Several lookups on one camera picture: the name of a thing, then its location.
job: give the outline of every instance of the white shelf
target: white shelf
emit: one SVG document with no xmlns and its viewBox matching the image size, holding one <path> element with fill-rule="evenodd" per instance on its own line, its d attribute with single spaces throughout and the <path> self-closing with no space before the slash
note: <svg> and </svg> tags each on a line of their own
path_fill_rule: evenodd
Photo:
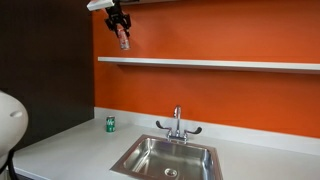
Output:
<svg viewBox="0 0 320 180">
<path fill-rule="evenodd" d="M 320 64 L 315 64 L 315 63 L 278 63 L 278 62 L 187 60 L 187 59 L 180 60 L 180 59 L 118 58 L 118 57 L 98 57 L 98 61 L 114 63 L 118 65 L 134 65 L 134 66 L 320 74 Z"/>
</svg>

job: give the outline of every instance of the sink drain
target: sink drain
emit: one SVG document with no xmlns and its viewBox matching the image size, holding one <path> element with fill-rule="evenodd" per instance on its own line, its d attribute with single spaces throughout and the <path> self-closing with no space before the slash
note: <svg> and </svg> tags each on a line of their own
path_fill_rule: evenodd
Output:
<svg viewBox="0 0 320 180">
<path fill-rule="evenodd" d="M 164 174 L 166 176 L 169 176 L 169 177 L 176 177 L 178 175 L 178 172 L 174 169 L 170 169 L 170 168 L 167 168 L 165 171 L 164 171 Z"/>
</svg>

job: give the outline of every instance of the countertop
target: countertop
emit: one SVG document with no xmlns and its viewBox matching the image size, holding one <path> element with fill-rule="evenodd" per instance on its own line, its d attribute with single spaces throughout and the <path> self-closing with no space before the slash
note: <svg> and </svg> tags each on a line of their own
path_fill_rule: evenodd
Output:
<svg viewBox="0 0 320 180">
<path fill-rule="evenodd" d="M 33 179 L 128 180 L 109 169 L 142 135 L 164 137 L 166 131 L 93 119 L 16 152 L 16 172 Z M 319 180 L 320 156 L 248 145 L 201 135 L 189 142 L 217 149 L 224 180 Z"/>
</svg>

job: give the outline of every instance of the sink basin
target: sink basin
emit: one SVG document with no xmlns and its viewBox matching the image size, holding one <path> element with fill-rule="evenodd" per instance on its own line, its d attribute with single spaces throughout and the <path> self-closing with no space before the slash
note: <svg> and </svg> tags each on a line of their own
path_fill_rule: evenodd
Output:
<svg viewBox="0 0 320 180">
<path fill-rule="evenodd" d="M 222 180 L 215 148 L 149 135 L 142 135 L 111 170 L 147 180 Z"/>
</svg>

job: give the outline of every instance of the orange wall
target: orange wall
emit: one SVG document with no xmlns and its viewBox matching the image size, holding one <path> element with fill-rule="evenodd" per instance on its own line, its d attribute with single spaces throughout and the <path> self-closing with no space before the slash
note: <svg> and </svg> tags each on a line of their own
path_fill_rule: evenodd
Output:
<svg viewBox="0 0 320 180">
<path fill-rule="evenodd" d="M 318 1 L 124 6 L 131 50 L 93 13 L 98 107 L 320 138 L 320 75 L 117 66 L 98 56 L 320 63 Z"/>
</svg>

